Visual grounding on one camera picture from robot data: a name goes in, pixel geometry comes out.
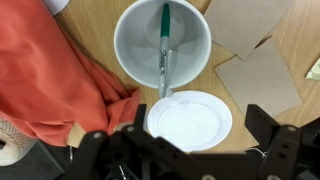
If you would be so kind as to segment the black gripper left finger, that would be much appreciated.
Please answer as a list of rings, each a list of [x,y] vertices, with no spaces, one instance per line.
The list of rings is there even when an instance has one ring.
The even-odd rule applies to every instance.
[[[145,145],[151,137],[143,130],[146,105],[140,104],[133,124],[113,135],[88,133],[71,165],[71,180],[152,180],[154,168]]]

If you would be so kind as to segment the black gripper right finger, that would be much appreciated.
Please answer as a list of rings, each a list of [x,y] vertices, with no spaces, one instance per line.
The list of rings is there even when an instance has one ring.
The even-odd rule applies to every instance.
[[[320,118],[302,127],[280,125],[258,105],[249,104],[245,127],[266,152],[259,180],[320,180]]]

